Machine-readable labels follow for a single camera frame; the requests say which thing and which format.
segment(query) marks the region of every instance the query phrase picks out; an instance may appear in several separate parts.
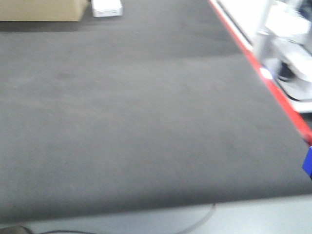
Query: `red edge strip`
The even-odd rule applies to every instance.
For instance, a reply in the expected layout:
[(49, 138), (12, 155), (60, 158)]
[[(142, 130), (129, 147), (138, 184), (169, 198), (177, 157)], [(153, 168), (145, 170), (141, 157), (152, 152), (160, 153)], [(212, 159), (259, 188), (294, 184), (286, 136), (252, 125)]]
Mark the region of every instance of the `red edge strip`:
[(288, 117), (291, 119), (292, 123), (295, 125), (303, 139), (308, 143), (309, 146), (312, 146), (312, 131), (310, 127), (305, 123), (303, 118), (299, 113), (297, 113), (292, 106), (289, 104), (287, 98), (284, 96), (282, 91), (276, 87), (272, 80), (269, 80), (265, 78), (262, 73), (260, 72), (261, 65), (258, 62), (258, 60), (254, 57), (252, 52), (250, 52), (242, 43), (242, 41), (239, 39), (238, 35), (234, 32), (234, 30), (230, 27), (230, 25), (226, 22), (220, 11), (216, 8), (216, 6), (213, 4), (212, 0), (208, 0), (210, 5), (213, 7), (214, 11), (218, 15), (219, 19), (222, 21), (223, 25), (226, 27), (238, 47), (241, 49), (241, 51), (244, 53), (246, 58), (248, 59), (249, 63), (252, 65), (252, 67), (255, 69), (255, 71), (258, 73), (262, 81), (265, 83), (269, 91), (272, 93), (272, 95), (276, 98), (278, 103), (282, 106), (283, 110), (286, 112)]

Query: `black cable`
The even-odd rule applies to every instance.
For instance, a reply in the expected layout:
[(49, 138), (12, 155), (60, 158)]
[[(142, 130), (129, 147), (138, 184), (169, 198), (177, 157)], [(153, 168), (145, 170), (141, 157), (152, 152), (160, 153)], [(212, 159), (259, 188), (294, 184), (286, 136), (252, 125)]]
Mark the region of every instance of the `black cable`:
[[(211, 209), (199, 221), (197, 221), (195, 224), (191, 225), (190, 227), (175, 234), (190, 234), (191, 232), (195, 231), (196, 229), (200, 228), (203, 224), (205, 224), (212, 217), (214, 213), (215, 213), (215, 204), (212, 205)], [(47, 232), (38, 233), (38, 234), (57, 234), (57, 233), (97, 234), (97, 233), (74, 231), (74, 230), (53, 230), (53, 231), (47, 231)]]

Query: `white box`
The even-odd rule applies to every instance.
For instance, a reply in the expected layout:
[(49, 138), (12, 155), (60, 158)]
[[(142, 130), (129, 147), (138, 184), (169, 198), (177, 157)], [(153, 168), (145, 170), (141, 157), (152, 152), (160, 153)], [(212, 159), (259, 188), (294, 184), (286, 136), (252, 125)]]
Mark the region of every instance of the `white box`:
[(120, 0), (92, 0), (94, 17), (122, 16)]

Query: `white floor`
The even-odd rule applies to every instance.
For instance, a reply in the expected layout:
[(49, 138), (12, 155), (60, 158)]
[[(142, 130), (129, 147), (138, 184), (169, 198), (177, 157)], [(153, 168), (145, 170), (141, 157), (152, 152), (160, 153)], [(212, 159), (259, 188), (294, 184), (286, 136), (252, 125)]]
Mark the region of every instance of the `white floor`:
[[(34, 234), (50, 230), (79, 230), (97, 234), (175, 234), (196, 223), (210, 210), (211, 206), (207, 205), (19, 225), (30, 228)], [(212, 217), (191, 233), (310, 234), (312, 195), (217, 204)]]
[(260, 29), (272, 0), (219, 0), (240, 29), (253, 42)]

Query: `table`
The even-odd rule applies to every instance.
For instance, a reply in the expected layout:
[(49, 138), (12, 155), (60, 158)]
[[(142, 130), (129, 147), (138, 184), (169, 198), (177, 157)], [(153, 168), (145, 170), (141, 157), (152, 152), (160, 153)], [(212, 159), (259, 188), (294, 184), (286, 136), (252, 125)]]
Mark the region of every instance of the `table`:
[(307, 145), (204, 0), (0, 23), (0, 222), (310, 194)]

